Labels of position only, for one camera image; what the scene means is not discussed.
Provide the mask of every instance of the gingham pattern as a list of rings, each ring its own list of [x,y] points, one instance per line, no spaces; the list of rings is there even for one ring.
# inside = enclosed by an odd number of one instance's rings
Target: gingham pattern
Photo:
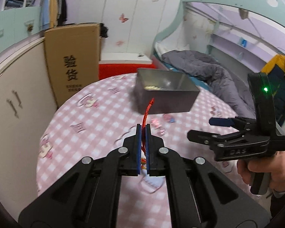
[[[39,195],[84,156],[101,158],[119,147],[120,144],[114,145],[114,141],[133,125],[142,123],[143,116],[133,111],[135,105],[133,105],[132,90],[135,78],[136,74],[127,74],[90,84],[59,108],[44,133],[48,135],[52,149],[49,157],[38,160]],[[93,99],[97,100],[98,107],[95,105],[87,108],[79,102],[89,93],[94,94]],[[162,137],[166,147],[186,158],[203,156],[220,169],[213,160],[213,152],[207,146],[189,142],[187,139],[187,132],[190,129],[220,134],[235,131],[233,128],[208,124],[209,118],[212,117],[210,112],[213,106],[219,109],[224,118],[236,115],[222,100],[201,88],[190,112],[172,114],[175,123],[165,122],[163,115],[149,115],[147,122],[157,118],[166,129],[167,134]],[[249,187],[242,182],[236,167],[226,175],[250,194]],[[117,227],[171,227],[166,184],[150,195],[138,188],[140,178],[122,179]]]

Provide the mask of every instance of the hand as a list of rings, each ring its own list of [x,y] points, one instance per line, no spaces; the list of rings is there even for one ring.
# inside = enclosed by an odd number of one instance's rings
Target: hand
[[[270,158],[253,159],[247,163],[244,160],[237,162],[238,173],[245,184],[251,185],[251,172],[270,172],[269,187],[277,192],[285,192],[285,152],[277,152]]]

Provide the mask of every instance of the gray metal container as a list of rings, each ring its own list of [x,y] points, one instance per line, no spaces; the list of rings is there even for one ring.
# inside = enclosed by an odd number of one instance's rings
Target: gray metal container
[[[161,90],[146,90],[146,87]],[[134,96],[138,111],[144,114],[154,98],[149,114],[188,112],[191,110],[199,89],[187,74],[160,69],[139,68],[137,70]]]

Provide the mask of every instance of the red string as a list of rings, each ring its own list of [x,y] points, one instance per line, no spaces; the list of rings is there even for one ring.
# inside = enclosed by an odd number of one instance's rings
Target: red string
[[[142,151],[145,155],[146,155],[146,130],[145,130],[146,120],[147,120],[149,109],[151,108],[153,103],[154,103],[154,98],[152,98],[151,101],[149,102],[149,105],[146,109],[146,112],[145,112],[145,115],[142,121]]]

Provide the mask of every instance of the gray comforter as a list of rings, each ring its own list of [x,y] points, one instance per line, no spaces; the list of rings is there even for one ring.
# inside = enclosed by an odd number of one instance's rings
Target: gray comforter
[[[240,117],[255,118],[254,104],[249,88],[207,54],[198,51],[170,51],[163,61],[200,79],[209,85],[212,93],[226,102]]]

